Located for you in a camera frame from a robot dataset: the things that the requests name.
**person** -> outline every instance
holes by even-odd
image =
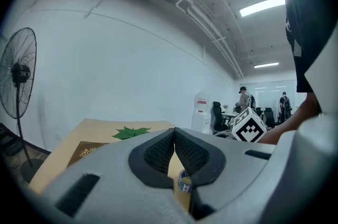
[[[283,123],[285,121],[285,102],[290,104],[290,99],[286,96],[286,92],[283,92],[283,96],[279,100],[280,107],[280,121]]]
[[[306,92],[307,97],[290,119],[268,131],[261,143],[277,144],[283,133],[298,129],[303,121],[320,113],[305,72],[323,50],[337,21],[334,0],[285,0],[285,3],[286,35],[294,55],[297,92]]]
[[[246,87],[241,87],[239,93],[241,94],[241,97],[239,98],[238,105],[241,107],[241,112],[243,112],[250,105],[250,95],[247,93]]]

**office chair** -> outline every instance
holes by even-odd
[[[226,119],[223,118],[223,116],[222,116],[221,103],[213,102],[212,110],[213,110],[213,113],[215,115],[215,123],[213,125],[213,128],[217,132],[228,130],[229,127],[225,124]]]
[[[234,108],[237,113],[241,113],[242,108],[241,107],[236,107]]]
[[[275,126],[280,125],[281,123],[275,122],[274,112],[271,108],[265,108],[264,110],[265,118],[266,118],[266,125],[271,128],[275,128]]]
[[[263,110],[261,110],[262,108],[256,108],[256,114],[258,115],[258,117],[260,117],[260,115],[262,115]]]

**fluorescent light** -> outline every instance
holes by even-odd
[[[285,5],[285,0],[268,0],[257,4],[253,4],[249,7],[240,10],[239,12],[241,13],[242,17],[244,17],[247,15],[251,15],[253,13],[257,13],[281,5]]]
[[[261,68],[261,67],[267,67],[267,66],[277,66],[277,65],[279,65],[279,62],[262,64],[262,65],[259,65],[259,66],[255,66],[255,68]]]

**black shirt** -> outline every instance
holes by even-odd
[[[285,0],[286,35],[297,73],[297,92],[313,92],[305,79],[309,69],[329,40],[337,22],[333,0]]]

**fan motor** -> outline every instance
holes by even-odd
[[[11,72],[15,84],[26,83],[27,79],[31,76],[30,68],[18,63],[12,66]]]

